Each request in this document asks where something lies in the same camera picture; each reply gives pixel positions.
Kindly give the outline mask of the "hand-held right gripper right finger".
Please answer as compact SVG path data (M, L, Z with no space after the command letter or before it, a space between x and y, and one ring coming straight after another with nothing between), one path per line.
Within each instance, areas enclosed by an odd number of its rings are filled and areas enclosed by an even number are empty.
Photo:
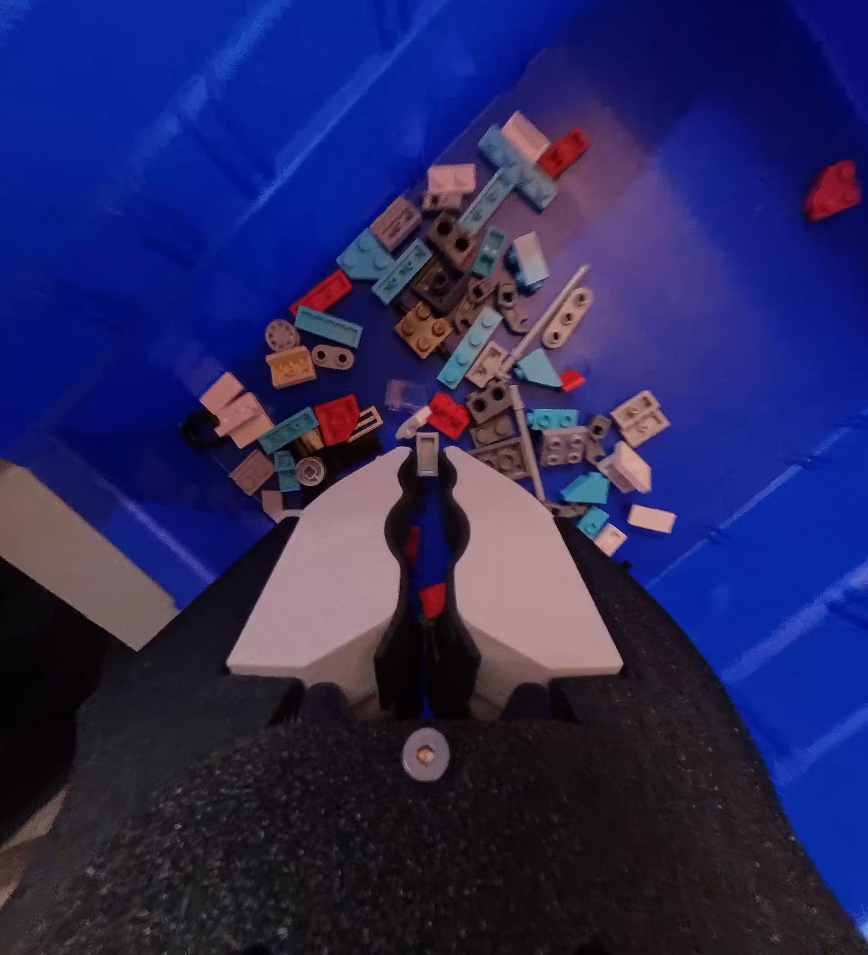
M498 717L523 684L619 675L620 652L547 508L466 451L442 459L444 514L459 532L446 609L480 657L472 715Z

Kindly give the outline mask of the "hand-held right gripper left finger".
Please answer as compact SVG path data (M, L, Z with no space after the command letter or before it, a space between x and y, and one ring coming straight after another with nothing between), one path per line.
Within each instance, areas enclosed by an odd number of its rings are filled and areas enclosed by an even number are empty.
M227 658L232 675L333 683L354 705L379 696L374 655L402 582L385 522L409 457L395 448L303 510Z

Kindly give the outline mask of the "pile of small lego pieces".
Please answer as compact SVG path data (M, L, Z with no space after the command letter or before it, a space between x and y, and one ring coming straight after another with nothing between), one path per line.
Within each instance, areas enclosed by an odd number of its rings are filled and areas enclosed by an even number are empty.
M531 315L550 281L552 244L536 231L508 237L498 215L512 197L542 213L563 194L557 180L591 144L573 128L549 141L521 112L478 142L487 180L472 163L434 165L422 206L395 201L360 232L337 268L264 331L265 381L276 391L322 381L308 398L270 412L232 373L216 378L180 431L192 449L245 452L227 475L273 520L293 516L345 472L381 451L380 389L401 415L390 442L437 432L440 448L470 443L476 460L531 483L555 518L612 555L626 535L608 496L644 495L651 468L636 452L669 426L647 389L606 414L532 404L532 390L581 398L582 369L566 348L595 307L583 265Z

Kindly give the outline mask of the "blue plastic bin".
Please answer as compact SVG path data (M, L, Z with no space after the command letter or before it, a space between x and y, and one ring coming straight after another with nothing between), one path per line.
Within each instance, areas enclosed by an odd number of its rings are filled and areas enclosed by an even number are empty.
M868 937L868 2L0 2L0 457L184 607L262 517L178 424L435 161L522 111L589 151L576 404L643 388L667 536L619 560L734 694ZM859 205L805 220L854 161Z

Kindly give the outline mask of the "red lego slope piece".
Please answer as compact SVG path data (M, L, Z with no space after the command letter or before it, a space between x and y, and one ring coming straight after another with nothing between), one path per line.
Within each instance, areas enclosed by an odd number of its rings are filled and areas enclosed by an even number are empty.
M826 166L816 176L802 203L806 221L817 222L859 205L862 189L854 161Z

